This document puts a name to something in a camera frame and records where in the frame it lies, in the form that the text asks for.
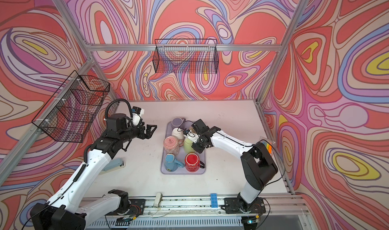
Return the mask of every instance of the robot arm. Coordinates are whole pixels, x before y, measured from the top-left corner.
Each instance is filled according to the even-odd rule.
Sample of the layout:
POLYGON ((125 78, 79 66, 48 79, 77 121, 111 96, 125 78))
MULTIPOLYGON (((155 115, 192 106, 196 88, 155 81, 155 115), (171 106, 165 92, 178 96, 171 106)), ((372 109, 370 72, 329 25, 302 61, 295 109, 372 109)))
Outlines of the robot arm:
POLYGON ((198 153, 215 146, 241 159, 247 182, 238 194, 237 202, 242 212, 250 212, 258 194, 278 172, 266 146, 261 142, 251 144, 238 140, 215 126, 209 129, 202 120, 194 122, 192 128, 198 135, 192 148, 198 153))
POLYGON ((101 170, 114 158, 120 149, 127 150, 134 138, 149 139, 157 126, 147 125, 141 116, 144 110, 129 105, 131 117, 125 114, 113 114, 108 117, 109 107, 105 111, 107 129, 90 146, 85 149, 84 162, 69 180, 45 204, 37 203, 31 209, 31 216, 36 230, 83 230, 95 220, 110 212, 125 214, 129 211, 128 193, 111 190, 105 197, 86 206, 79 207, 85 193, 101 170))

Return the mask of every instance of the colorful swirl pattern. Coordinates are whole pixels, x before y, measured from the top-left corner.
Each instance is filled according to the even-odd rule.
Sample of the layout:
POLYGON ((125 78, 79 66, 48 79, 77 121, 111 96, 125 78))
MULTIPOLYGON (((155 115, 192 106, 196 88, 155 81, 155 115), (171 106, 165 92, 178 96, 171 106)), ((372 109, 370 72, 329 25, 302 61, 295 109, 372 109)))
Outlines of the colorful swirl pattern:
POLYGON ((310 0, 261 98, 318 229, 389 228, 389 0, 310 0))
MULTIPOLYGON (((276 44, 298 0, 65 0, 90 43, 216 38, 221 44, 276 44)), ((153 74, 152 52, 96 52, 119 97, 254 99, 274 52, 220 52, 217 75, 153 74), (260 65, 235 86, 229 73, 260 65)))
MULTIPOLYGON (((1 163, 85 56, 51 0, 0 0, 0 9, 1 163)), ((83 144, 40 135, 0 187, 0 229, 21 229, 32 206, 45 202, 78 167, 83 148, 101 128, 96 120, 83 144)))

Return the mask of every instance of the metal rail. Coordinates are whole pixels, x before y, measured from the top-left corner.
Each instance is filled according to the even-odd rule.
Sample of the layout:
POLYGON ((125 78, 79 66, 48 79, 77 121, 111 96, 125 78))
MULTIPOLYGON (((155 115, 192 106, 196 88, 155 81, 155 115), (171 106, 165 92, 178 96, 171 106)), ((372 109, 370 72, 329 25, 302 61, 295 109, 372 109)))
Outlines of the metal rail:
POLYGON ((256 98, 256 100, 258 102, 264 96, 264 93, 268 90, 268 87, 270 86, 271 81, 273 81, 273 77, 274 77, 275 72, 277 71, 278 67, 280 65, 282 65, 281 64, 282 58, 287 51, 287 47, 289 45, 289 42, 292 39, 293 33, 296 30, 297 25, 299 24, 299 21, 304 14, 304 11, 305 11, 305 8, 307 7, 308 2, 309 2, 309 0, 299 0, 297 7, 294 10, 291 21, 290 21, 288 27, 286 28, 284 38, 282 39, 282 42, 281 42, 281 49, 280 49, 279 53, 276 54, 276 57, 269 68, 268 74, 265 76, 265 80, 262 83, 260 92, 258 93, 258 96, 256 98))
MULTIPOLYGON (((76 22, 68 8, 68 6, 65 3, 65 0, 52 0, 54 2, 54 5, 58 9, 59 13, 61 14, 65 24, 70 28, 72 34, 76 38, 78 45, 82 49, 82 51, 85 53, 87 58, 90 58, 94 62, 94 70, 96 72, 97 77, 100 79, 107 81, 108 79, 105 76, 103 70, 100 67, 100 64, 96 62, 95 57, 93 56, 92 52, 87 48, 86 46, 86 40, 83 37, 80 28, 76 25, 76 22)), ((112 99, 116 99, 115 93, 110 90, 109 95, 112 99)))
MULTIPOLYGON (((265 114, 263 113, 263 111, 262 111, 262 109, 260 108, 260 106, 259 106, 256 102, 254 102, 254 103, 255 103, 255 107, 256 107, 256 109, 257 109, 258 115, 260 116, 260 119, 261 119, 261 122, 262 122, 262 126, 263 126, 263 128, 265 129, 265 133, 266 133, 267 138, 269 138, 269 139, 272 140, 272 141, 276 141, 276 138, 273 137, 273 135, 271 134, 270 128, 269 128, 269 126, 268 126, 267 123, 266 123, 265 114)), ((276 143, 275 145, 273 145, 273 147, 275 148, 275 150, 277 150, 277 152, 279 153, 279 155, 281 155, 280 150, 279 150, 278 147, 277 147, 277 143, 276 143)), ((281 161, 281 159, 280 159, 279 157, 275 157, 275 160, 276 160, 276 162, 277 162, 277 165, 283 164, 283 162, 281 161)), ((285 179, 285 181, 286 181, 286 183, 287 183, 287 186, 288 186, 288 188, 289 188, 290 193, 291 193, 292 195, 296 194, 296 192, 294 191, 294 188, 293 188, 293 186, 292 186, 292 183, 291 183, 289 177, 288 177, 288 176, 284 176, 283 178, 285 179)))
MULTIPOLYGON (((86 44, 89 51, 154 51, 154 44, 86 44)), ((181 45, 181 46, 204 46, 204 45, 181 45)), ((281 45, 216 45, 217 51, 280 51, 281 45)))
MULTIPOLYGON (((224 205, 224 198, 236 197, 236 195, 217 195, 218 208, 211 208, 211 197, 201 196, 163 196, 158 208, 153 207, 155 197, 131 197, 146 199, 144 213, 141 217, 177 217, 177 216, 223 216, 226 213, 220 208, 224 205)), ((270 215, 309 215, 308 207, 301 195, 291 194, 261 194, 260 197, 268 200, 271 205, 270 215)), ((81 206, 84 206, 99 198, 83 198, 81 206)), ((253 216, 256 213, 237 213, 229 216, 253 216)))
MULTIPOLYGON (((92 60, 88 59, 78 70, 80 75, 86 74, 92 66, 92 60)), ((70 88, 72 82, 69 81, 62 90, 58 93, 56 98, 61 98, 66 91, 70 88)), ((59 99, 54 99, 45 111, 39 116, 38 119, 44 119, 49 112, 56 106, 59 99)), ((0 186, 7 180, 8 176, 12 173, 13 169, 19 164, 20 160, 24 157, 27 151, 34 144, 38 136, 42 133, 42 130, 31 124, 29 130, 22 136, 12 150, 4 157, 0 163, 0 186)))

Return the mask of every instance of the black wire basket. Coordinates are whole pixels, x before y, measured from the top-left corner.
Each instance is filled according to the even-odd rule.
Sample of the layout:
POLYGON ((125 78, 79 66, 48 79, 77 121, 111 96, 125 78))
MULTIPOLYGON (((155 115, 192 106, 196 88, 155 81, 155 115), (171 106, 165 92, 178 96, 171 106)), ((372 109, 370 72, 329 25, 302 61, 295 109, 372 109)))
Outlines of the black wire basket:
POLYGON ((61 98, 56 98, 58 102, 49 114, 38 124, 35 118, 39 111, 32 123, 55 141, 81 143, 109 89, 109 82, 94 76, 77 75, 69 90, 61 98))
POLYGON ((216 74, 219 55, 216 39, 156 39, 155 73, 216 74))

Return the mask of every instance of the white tabletop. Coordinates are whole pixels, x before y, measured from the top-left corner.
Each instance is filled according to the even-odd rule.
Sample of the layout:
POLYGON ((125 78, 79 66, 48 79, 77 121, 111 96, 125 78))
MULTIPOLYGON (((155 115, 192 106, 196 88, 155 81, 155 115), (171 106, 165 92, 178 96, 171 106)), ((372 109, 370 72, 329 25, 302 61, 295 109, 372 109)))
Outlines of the white tabletop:
MULTIPOLYGON (((99 175, 84 197, 101 197, 112 189, 127 191, 130 197, 155 196, 158 192, 164 196, 237 194, 242 190, 246 179, 241 160, 216 147, 206 149, 204 174, 162 174, 163 140, 167 123, 184 117, 202 119, 210 128, 217 126, 239 140, 256 143, 266 135, 253 101, 131 102, 131 106, 143 108, 143 121, 158 128, 151 139, 135 138, 127 152, 120 150, 116 158, 123 158, 126 166, 99 175)), ((116 112, 129 114, 123 102, 116 112)), ((279 167, 273 180, 280 178, 282 169, 279 167)), ((263 190, 263 194, 273 193, 287 193, 283 180, 263 190)))

